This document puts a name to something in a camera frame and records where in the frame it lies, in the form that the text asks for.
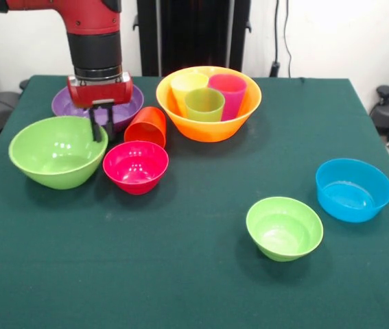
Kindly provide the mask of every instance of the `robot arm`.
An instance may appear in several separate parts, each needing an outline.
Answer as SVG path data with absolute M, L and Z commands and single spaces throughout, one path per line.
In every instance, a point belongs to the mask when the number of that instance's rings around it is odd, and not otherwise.
M 121 0 L 0 0 L 0 12 L 42 9 L 56 10 L 66 25 L 75 71 L 67 86 L 74 104 L 90 108 L 97 141 L 101 136 L 93 109 L 106 108 L 108 133 L 112 135 L 112 106 L 128 103 L 133 92 L 133 81 L 121 65 Z

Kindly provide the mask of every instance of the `purple bowl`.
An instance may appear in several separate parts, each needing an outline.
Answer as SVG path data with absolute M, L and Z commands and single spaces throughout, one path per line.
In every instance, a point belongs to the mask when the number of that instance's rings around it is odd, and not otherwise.
M 119 104 L 113 107 L 113 122 L 115 131 L 120 132 L 126 128 L 139 112 L 144 104 L 144 95 L 136 86 L 133 86 L 133 95 L 130 103 Z M 58 117 L 69 115 L 75 117 L 89 118 L 89 112 L 73 105 L 68 88 L 64 87 L 52 100 L 52 112 Z M 99 125 L 107 122 L 107 110 L 98 108 L 95 111 L 95 120 Z

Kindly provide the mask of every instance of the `orange bowl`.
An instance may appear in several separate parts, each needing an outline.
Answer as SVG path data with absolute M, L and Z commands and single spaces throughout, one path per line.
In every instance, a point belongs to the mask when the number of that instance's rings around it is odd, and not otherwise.
M 182 117 L 170 83 L 178 75 L 190 72 L 203 73 L 209 77 L 223 73 L 234 74 L 244 79 L 248 84 L 248 89 L 237 118 L 228 121 L 199 122 Z M 156 89 L 156 98 L 182 135 L 195 141 L 212 143 L 224 141 L 237 132 L 250 115 L 255 112 L 258 105 L 260 105 L 261 90 L 254 80 L 238 71 L 218 66 L 195 66 L 176 71 L 165 77 Z

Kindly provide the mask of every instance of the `blue bowl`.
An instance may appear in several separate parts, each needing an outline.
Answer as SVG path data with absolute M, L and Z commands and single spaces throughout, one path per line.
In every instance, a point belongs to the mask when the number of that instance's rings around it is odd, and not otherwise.
M 360 160 L 327 161 L 316 172 L 316 185 L 319 204 L 341 221 L 369 221 L 389 202 L 389 179 Z

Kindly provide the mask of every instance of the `black cylinder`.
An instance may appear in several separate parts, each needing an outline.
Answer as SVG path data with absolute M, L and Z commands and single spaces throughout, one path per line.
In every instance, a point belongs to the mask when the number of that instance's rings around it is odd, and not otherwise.
M 72 63 L 78 70 L 94 71 L 121 65 L 119 32 L 83 36 L 68 33 Z

